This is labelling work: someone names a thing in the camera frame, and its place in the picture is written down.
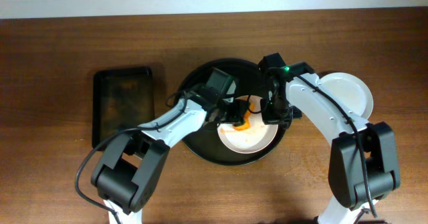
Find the light grey plate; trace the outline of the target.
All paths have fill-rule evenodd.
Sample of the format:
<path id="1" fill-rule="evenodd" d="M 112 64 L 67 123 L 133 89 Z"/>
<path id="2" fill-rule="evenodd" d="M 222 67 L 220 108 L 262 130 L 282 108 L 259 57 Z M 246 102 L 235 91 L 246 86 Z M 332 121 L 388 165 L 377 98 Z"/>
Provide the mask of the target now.
<path id="1" fill-rule="evenodd" d="M 217 133 L 221 142 L 233 152 L 239 154 L 253 154 L 259 152 L 271 144 L 278 132 L 277 124 L 264 124 L 261 113 L 261 97 L 251 96 L 249 103 L 255 105 L 249 117 L 251 127 L 247 130 L 236 131 L 232 124 L 220 124 Z"/>

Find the orange green sponge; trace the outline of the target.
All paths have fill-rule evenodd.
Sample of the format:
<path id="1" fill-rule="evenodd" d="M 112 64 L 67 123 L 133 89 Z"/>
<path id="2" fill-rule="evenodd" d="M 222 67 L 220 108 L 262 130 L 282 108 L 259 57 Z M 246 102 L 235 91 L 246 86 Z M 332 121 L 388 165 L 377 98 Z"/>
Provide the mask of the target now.
<path id="1" fill-rule="evenodd" d="M 253 111 L 254 108 L 255 108 L 255 105 L 253 103 L 249 103 L 249 107 L 243 115 L 243 122 L 241 124 L 233 124 L 232 128 L 236 131 L 243 131 L 250 128 L 251 124 L 249 121 L 249 117 L 251 116 L 251 111 Z"/>

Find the white plate red smear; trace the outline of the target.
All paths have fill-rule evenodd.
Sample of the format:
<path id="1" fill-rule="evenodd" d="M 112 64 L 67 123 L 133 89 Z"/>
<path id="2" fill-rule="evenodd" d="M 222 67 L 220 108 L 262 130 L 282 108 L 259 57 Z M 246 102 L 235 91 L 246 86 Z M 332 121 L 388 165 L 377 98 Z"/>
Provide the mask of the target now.
<path id="1" fill-rule="evenodd" d="M 374 100 L 368 86 L 356 76 L 344 72 L 327 74 L 320 79 L 325 88 L 355 114 L 368 119 Z"/>

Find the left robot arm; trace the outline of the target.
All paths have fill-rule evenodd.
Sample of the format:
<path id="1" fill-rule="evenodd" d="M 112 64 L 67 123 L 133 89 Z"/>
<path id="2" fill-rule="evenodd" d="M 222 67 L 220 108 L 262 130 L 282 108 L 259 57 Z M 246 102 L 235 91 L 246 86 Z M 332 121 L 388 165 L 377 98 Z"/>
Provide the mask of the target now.
<path id="1" fill-rule="evenodd" d="M 137 223 L 151 198 L 170 149 L 209 122 L 241 122 L 235 99 L 238 80 L 215 68 L 206 82 L 178 93 L 177 103 L 157 119 L 108 137 L 91 176 L 111 223 Z"/>

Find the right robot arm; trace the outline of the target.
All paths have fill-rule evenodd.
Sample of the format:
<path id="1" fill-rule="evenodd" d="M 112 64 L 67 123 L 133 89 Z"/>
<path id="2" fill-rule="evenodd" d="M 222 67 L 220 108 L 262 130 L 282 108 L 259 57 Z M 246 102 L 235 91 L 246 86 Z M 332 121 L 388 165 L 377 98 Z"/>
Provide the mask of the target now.
<path id="1" fill-rule="evenodd" d="M 328 183 L 333 196 L 314 222 L 358 223 L 365 214 L 376 216 L 375 203 L 401 185 L 392 128 L 353 113 L 306 62 L 288 66 L 273 53 L 263 57 L 258 68 L 268 94 L 261 101 L 264 124 L 289 124 L 304 114 L 330 145 Z"/>

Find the round black tray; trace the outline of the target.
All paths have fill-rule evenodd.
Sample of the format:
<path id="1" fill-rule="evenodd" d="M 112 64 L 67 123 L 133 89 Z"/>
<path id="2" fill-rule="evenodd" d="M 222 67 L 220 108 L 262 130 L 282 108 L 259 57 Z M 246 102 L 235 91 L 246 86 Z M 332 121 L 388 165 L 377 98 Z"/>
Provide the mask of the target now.
<path id="1" fill-rule="evenodd" d="M 263 77 L 257 64 L 235 58 L 214 60 L 199 66 L 183 80 L 179 90 L 187 90 L 198 84 L 204 84 L 215 68 L 235 78 L 237 82 L 235 93 L 238 97 L 248 94 L 253 97 L 266 96 L 265 88 L 262 86 Z M 280 125 L 279 129 L 274 132 L 273 139 L 268 142 L 263 150 L 252 154 L 240 154 L 228 149 L 222 143 L 215 127 L 215 124 L 210 123 L 184 137 L 183 142 L 201 158 L 225 166 L 249 164 L 263 158 L 280 143 L 286 133 L 286 126 Z"/>

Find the black rectangular tray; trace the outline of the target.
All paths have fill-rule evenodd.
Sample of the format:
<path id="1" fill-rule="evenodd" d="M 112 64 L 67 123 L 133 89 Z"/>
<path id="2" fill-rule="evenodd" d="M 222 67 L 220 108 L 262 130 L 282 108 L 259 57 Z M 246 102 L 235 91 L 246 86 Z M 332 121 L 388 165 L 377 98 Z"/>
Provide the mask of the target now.
<path id="1" fill-rule="evenodd" d="M 154 90 L 149 67 L 110 69 L 93 78 L 92 146 L 119 130 L 154 120 Z"/>

